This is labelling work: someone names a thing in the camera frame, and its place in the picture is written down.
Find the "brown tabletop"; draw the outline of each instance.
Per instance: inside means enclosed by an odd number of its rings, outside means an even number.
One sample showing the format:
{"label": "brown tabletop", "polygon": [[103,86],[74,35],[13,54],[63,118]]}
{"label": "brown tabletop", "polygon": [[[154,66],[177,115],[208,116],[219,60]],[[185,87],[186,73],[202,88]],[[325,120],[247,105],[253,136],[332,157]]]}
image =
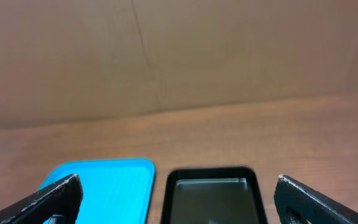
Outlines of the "brown tabletop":
{"label": "brown tabletop", "polygon": [[358,211],[358,93],[0,131],[0,209],[61,163],[123,157],[155,164],[148,223],[159,223],[167,175],[178,167],[253,168],[269,223],[279,223],[279,174]]}

